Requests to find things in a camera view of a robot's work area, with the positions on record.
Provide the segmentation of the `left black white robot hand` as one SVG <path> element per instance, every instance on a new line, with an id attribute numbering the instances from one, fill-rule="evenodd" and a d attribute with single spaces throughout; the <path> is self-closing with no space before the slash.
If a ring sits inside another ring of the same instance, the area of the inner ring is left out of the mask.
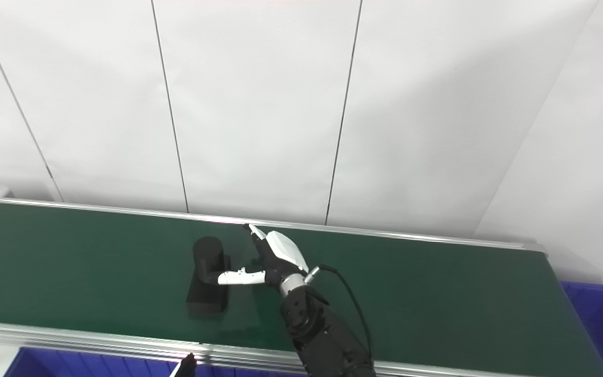
<path id="1" fill-rule="evenodd" d="M 187 354 L 174 367 L 169 377 L 195 377 L 198 362 L 193 353 Z"/>

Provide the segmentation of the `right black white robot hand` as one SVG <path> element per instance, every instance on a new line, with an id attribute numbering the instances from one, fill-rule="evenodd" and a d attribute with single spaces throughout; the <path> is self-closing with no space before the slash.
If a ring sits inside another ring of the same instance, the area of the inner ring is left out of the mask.
<path id="1" fill-rule="evenodd" d="M 219 285 L 265 284 L 278 289 L 286 297 L 294 289 L 305 286 L 309 267 L 297 244 L 279 231 L 265 233 L 254 224 L 245 224 L 258 251 L 261 267 L 220 272 Z"/>

